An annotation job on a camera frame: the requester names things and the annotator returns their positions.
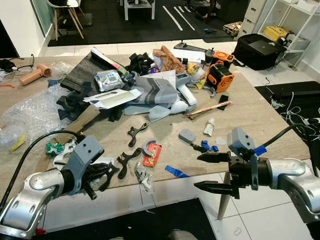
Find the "black floor mat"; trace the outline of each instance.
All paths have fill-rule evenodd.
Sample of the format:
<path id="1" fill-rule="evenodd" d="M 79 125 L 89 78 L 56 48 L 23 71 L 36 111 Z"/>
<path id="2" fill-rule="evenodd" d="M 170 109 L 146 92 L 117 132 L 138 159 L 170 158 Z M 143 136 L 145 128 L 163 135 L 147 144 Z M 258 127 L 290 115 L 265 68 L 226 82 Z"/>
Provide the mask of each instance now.
<path id="1" fill-rule="evenodd" d="M 277 85 L 268 85 L 268 88 L 278 96 L 284 95 L 284 93 L 291 92 L 303 92 L 303 91 L 314 91 L 320 90 L 320 84 L 316 81 L 305 81 L 305 82 L 295 82 L 295 83 L 287 83 L 287 84 L 277 84 Z M 267 100 L 271 103 L 270 96 L 272 93 L 265 86 L 256 86 L 255 89 Z M 276 111 L 280 113 L 285 113 L 290 104 L 291 96 L 282 97 L 280 102 L 284 104 L 284 107 L 278 108 Z M 304 95 L 304 96 L 294 96 L 290 109 L 294 106 L 298 106 L 301 108 L 301 112 L 299 115 L 302 117 L 309 118 L 319 118 L 319 108 L 320 108 L 320 98 L 319 95 Z M 303 123 L 302 120 L 298 116 L 293 116 L 292 120 L 295 123 Z M 302 137 L 300 132 L 296 129 L 294 130 L 299 136 Z M 311 142 L 311 154 L 313 159 L 316 160 L 316 165 L 318 169 L 320 169 L 320 140 L 315 140 Z"/>
<path id="2" fill-rule="evenodd" d="M 192 233 L 198 240 L 216 240 L 198 198 L 139 211 L 113 219 L 37 236 L 35 240 L 165 240 L 174 229 Z"/>
<path id="3" fill-rule="evenodd" d="M 229 42 L 233 37 L 223 31 L 226 24 L 222 19 L 213 17 L 209 24 L 195 18 L 194 12 L 183 13 L 183 16 L 195 28 L 195 31 L 176 12 L 174 6 L 184 6 L 183 0 L 157 0 L 155 19 L 151 20 L 150 8 L 129 9 L 129 21 L 125 21 L 124 8 L 116 0 L 83 0 L 81 8 L 85 13 L 92 13 L 92 26 L 83 27 L 84 39 L 79 33 L 74 35 L 60 36 L 58 41 L 51 40 L 48 44 L 52 46 L 68 45 L 93 45 L 93 44 L 117 44 L 138 43 L 155 41 L 173 41 L 187 39 L 202 39 L 208 43 Z M 169 17 L 162 6 L 178 20 L 183 31 Z M 207 34 L 206 28 L 216 28 L 218 32 Z"/>

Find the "blue tape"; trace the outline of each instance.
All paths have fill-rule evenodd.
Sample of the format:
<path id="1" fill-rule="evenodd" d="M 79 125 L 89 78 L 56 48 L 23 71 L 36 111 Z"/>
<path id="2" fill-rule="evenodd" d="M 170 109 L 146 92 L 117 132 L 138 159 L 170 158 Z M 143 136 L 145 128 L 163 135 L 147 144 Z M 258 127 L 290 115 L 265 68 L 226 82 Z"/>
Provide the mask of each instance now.
<path id="1" fill-rule="evenodd" d="M 189 177 L 187 174 L 184 174 L 182 171 L 180 171 L 178 169 L 175 169 L 175 168 L 173 168 L 172 166 L 169 166 L 169 165 L 167 165 L 164 170 L 166 170 L 169 173 L 173 174 L 177 178 L 188 178 Z"/>
<path id="2" fill-rule="evenodd" d="M 204 147 L 209 152 L 218 152 L 219 151 L 219 148 L 217 146 L 210 147 L 207 140 L 202 140 L 201 146 Z"/>
<path id="3" fill-rule="evenodd" d="M 253 149 L 253 151 L 257 156 L 260 156 L 260 155 L 266 153 L 267 149 L 265 148 L 265 146 L 261 145 L 261 146 L 258 146 L 255 149 Z"/>

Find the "yellow box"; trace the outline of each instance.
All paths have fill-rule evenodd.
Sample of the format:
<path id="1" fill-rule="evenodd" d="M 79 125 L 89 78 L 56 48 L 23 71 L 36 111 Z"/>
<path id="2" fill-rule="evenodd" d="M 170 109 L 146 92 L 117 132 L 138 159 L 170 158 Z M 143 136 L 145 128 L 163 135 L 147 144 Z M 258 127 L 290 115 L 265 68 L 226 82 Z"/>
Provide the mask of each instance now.
<path id="1" fill-rule="evenodd" d="M 290 31 L 282 26 L 266 26 L 263 33 L 277 42 L 279 38 L 285 38 Z"/>

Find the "white tile floor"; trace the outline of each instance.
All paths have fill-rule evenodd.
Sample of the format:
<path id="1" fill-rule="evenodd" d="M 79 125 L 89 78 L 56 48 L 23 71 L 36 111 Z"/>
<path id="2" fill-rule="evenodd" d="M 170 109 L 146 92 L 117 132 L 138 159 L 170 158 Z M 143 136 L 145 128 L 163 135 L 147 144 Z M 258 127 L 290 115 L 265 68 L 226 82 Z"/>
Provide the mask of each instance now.
<path id="1" fill-rule="evenodd" d="M 162 45 L 169 49 L 180 41 L 120 43 L 101 45 L 48 47 L 44 56 L 85 56 L 92 47 L 103 53 L 133 54 L 151 52 Z M 206 43 L 202 39 L 185 40 L 192 46 L 232 53 L 236 42 Z M 312 81 L 303 72 L 293 71 L 285 62 L 272 71 L 253 71 L 238 67 L 253 86 Z M 153 199 L 141 191 L 139 186 L 108 189 L 98 193 L 91 201 L 88 196 L 65 196 L 49 203 L 44 227 L 48 231 L 69 228 L 98 220 L 114 218 L 126 213 L 142 211 L 194 197 L 199 197 L 218 240 L 309 240 L 306 225 L 299 217 L 291 199 L 280 190 L 260 187 L 259 191 L 240 189 L 240 200 L 232 199 L 224 219 L 217 220 L 220 195 L 198 190 L 193 183 L 204 180 L 222 182 L 223 174 L 174 179 L 155 183 Z"/>

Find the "hair dryer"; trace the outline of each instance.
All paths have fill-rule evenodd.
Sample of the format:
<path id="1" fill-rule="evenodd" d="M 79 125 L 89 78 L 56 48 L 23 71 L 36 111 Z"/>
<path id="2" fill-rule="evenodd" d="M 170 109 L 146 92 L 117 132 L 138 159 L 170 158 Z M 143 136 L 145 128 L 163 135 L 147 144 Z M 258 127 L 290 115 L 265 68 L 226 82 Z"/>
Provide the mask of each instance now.
<path id="1" fill-rule="evenodd" d="M 41 78 L 42 76 L 50 77 L 51 76 L 51 69 L 49 67 L 47 67 L 46 65 L 38 64 L 38 66 L 36 66 L 36 70 L 34 70 L 33 72 L 31 72 L 23 77 L 20 77 L 19 81 L 21 82 L 22 86 L 25 86 L 25 85 L 32 83 L 33 81 Z"/>

